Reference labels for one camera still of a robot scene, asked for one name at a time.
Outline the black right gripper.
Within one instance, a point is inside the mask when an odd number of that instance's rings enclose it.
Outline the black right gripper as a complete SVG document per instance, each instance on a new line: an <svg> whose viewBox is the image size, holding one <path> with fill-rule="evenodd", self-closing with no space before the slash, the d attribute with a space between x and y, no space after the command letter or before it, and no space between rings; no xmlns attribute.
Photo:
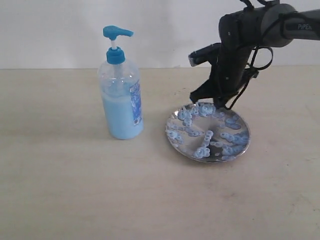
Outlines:
<svg viewBox="0 0 320 240"><path fill-rule="evenodd" d="M252 49L241 47L229 50L227 47L221 47L209 79L189 94L191 102L212 98L216 108L227 108L229 100L240 89Z"/></svg>

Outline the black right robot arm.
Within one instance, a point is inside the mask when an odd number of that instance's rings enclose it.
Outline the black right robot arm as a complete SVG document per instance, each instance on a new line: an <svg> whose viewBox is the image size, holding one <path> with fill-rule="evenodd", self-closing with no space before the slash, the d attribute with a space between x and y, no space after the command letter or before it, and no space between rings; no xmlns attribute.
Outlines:
<svg viewBox="0 0 320 240"><path fill-rule="evenodd" d="M249 0L246 7L220 18L220 42L191 52L192 67L210 63L208 79L189 95L192 103L212 99L216 108L226 109L230 99L237 101L250 80L269 67L255 67L254 60L260 49L270 52L293 40L320 39L320 11L299 12L293 6L278 0L260 1L254 7Z"/></svg>

